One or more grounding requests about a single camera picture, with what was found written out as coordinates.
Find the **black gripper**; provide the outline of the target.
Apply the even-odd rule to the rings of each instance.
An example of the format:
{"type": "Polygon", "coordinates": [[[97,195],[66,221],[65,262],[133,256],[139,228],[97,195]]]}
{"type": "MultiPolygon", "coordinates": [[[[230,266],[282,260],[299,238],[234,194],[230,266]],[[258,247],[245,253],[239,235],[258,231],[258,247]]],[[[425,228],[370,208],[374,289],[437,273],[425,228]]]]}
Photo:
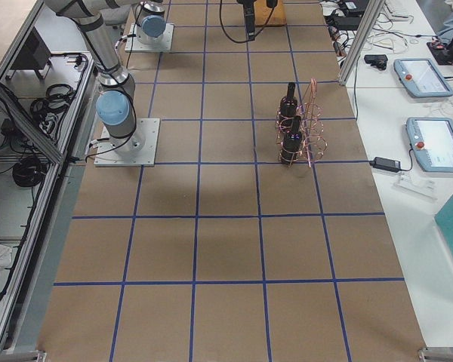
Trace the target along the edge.
{"type": "MultiPolygon", "coordinates": [[[[255,0],[237,0],[236,2],[242,6],[243,17],[244,17],[245,26],[246,26],[247,40],[253,41],[253,40],[255,40],[255,25],[254,25],[255,0]]],[[[270,21],[270,18],[273,15],[273,11],[276,8],[277,4],[278,4],[277,0],[266,0],[265,1],[265,5],[267,8],[270,9],[270,12],[269,12],[267,19],[263,22],[263,26],[266,26],[268,24],[268,22],[270,21]]]]}

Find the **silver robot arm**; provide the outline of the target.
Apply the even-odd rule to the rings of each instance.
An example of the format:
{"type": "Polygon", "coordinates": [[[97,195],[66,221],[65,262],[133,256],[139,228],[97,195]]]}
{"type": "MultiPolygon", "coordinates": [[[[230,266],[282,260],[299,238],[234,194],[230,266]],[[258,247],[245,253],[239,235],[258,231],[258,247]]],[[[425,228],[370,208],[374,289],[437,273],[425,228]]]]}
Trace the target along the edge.
{"type": "Polygon", "coordinates": [[[163,1],[142,1],[134,10],[137,37],[142,44],[157,41],[166,28],[163,1]]]}
{"type": "Polygon", "coordinates": [[[92,53],[99,72],[103,93],[96,102],[96,112],[109,133],[110,155],[131,160],[145,148],[146,136],[140,130],[134,108],[135,81],[122,65],[109,35],[101,11],[117,10],[136,4],[134,25],[141,34],[137,38],[158,39],[163,36],[167,23],[162,1],[46,1],[58,16],[72,20],[81,32],[92,53]]]}

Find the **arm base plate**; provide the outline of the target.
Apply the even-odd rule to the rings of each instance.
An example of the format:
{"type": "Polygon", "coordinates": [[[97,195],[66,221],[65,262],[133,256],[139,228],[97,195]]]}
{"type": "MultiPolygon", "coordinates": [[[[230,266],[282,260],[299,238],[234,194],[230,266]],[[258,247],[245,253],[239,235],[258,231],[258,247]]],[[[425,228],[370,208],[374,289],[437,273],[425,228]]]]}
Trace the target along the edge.
{"type": "Polygon", "coordinates": [[[125,51],[128,53],[168,53],[171,50],[174,24],[167,23],[165,31],[159,37],[148,36],[140,26],[131,26],[126,41],[125,51]]]}
{"type": "Polygon", "coordinates": [[[98,156],[94,158],[96,167],[137,167],[153,166],[156,159],[156,149],[159,136],[159,118],[139,118],[133,137],[123,146],[121,142],[106,140],[98,146],[98,156]]]}

